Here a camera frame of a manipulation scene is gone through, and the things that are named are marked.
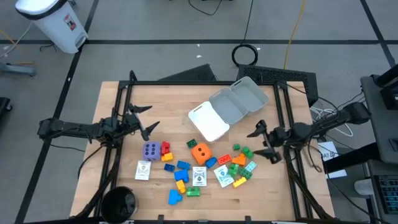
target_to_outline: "white cable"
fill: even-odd
[[[19,43],[20,40],[22,40],[22,38],[24,38],[24,36],[26,35],[26,33],[29,31],[31,25],[32,25],[32,21],[29,23],[29,25],[27,26],[25,32],[21,35],[21,37],[17,40],[17,42],[15,42],[15,44],[14,44],[6,53],[0,55],[0,58],[6,56],[9,52],[11,52],[12,50],[14,50],[15,47],[17,47],[17,44]]]
[[[332,109],[320,109],[320,108],[316,108],[316,107],[311,107],[310,108],[310,110],[312,111],[312,112],[314,112],[314,113],[316,113],[317,114],[317,117],[315,118],[315,119],[312,119],[312,121],[317,121],[317,120],[319,120],[321,117],[322,117],[322,113],[328,113],[328,114],[333,114],[333,113],[335,113],[335,111],[334,110],[332,110]],[[338,129],[338,128],[335,128],[338,132],[340,132],[341,134],[344,134],[345,136],[348,136],[348,137],[353,137],[354,136],[354,133],[353,133],[353,131],[351,130],[351,128],[349,128],[349,126],[348,126],[348,124],[344,124],[345,126],[346,126],[346,128],[347,128],[347,130],[349,131],[349,134],[347,134],[347,133],[345,133],[344,131],[342,131],[342,130],[340,130],[340,129]]]

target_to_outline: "wooden tabletop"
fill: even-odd
[[[301,82],[290,82],[304,91]],[[118,82],[103,82],[93,122],[110,116],[114,106]],[[139,115],[144,126],[160,121],[152,133],[151,141],[168,141],[171,145],[174,160],[168,163],[177,164],[183,160],[197,166],[186,142],[196,139],[204,142],[200,133],[188,119],[188,112],[207,101],[208,97],[224,86],[193,86],[193,85],[135,85],[132,88],[131,103],[139,106],[152,105],[153,108]],[[268,104],[257,113],[245,117],[232,126],[227,134],[213,144],[209,144],[213,156],[224,154],[239,155],[234,152],[233,144],[247,146],[252,150],[262,149],[262,138],[246,138],[254,131],[255,124],[264,119],[268,130],[279,126],[275,105],[274,90],[271,86],[261,86],[269,97]],[[289,88],[290,100],[295,122],[311,123],[307,98],[303,93]],[[285,123],[288,125],[284,97],[280,91]],[[221,188],[213,170],[218,164],[207,170],[207,187],[201,187],[200,197],[183,196],[182,202],[176,205],[168,204],[170,189],[177,189],[174,175],[164,170],[164,162],[152,162],[149,181],[135,180],[137,162],[142,160],[142,145],[144,141],[140,134],[124,138],[123,152],[118,175],[118,186],[133,189],[139,200],[137,213],[131,217],[135,220],[156,220],[163,214],[165,220],[244,220],[250,215],[252,220],[295,220],[292,198],[290,196],[289,180],[284,161],[272,165],[264,157],[255,155],[253,161],[257,167],[252,178],[238,188],[229,185]],[[87,145],[85,157],[90,155],[99,144],[93,142]],[[81,170],[71,215],[76,215],[87,204],[98,188],[105,150],[101,150],[85,164]],[[322,166],[320,155],[313,151],[316,164]],[[334,216],[328,186],[323,173],[311,168],[307,161],[307,150],[302,151],[303,166],[307,178],[308,189],[319,204]],[[186,187],[192,186],[190,178]],[[302,217],[305,217],[302,194],[297,188]]]

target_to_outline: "purple toy block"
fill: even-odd
[[[160,142],[145,142],[142,156],[147,161],[160,160]]]

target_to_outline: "black round object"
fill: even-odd
[[[254,53],[254,60],[253,60],[249,65],[255,65],[255,64],[257,63],[257,61],[259,60],[259,52],[257,51],[257,49],[256,49],[254,46],[252,46],[252,45],[250,45],[250,44],[239,44],[238,46],[236,46],[236,47],[234,48],[234,50],[232,51],[232,61],[234,62],[234,64],[235,64],[237,67],[239,66],[239,63],[236,62],[236,60],[235,60],[235,53],[236,53],[236,50],[238,50],[238,49],[241,48],[241,47],[247,47],[247,48],[249,48],[250,50],[253,51],[253,53]]]
[[[125,222],[138,207],[136,196],[127,187],[116,187],[104,196],[101,214],[108,223]]]

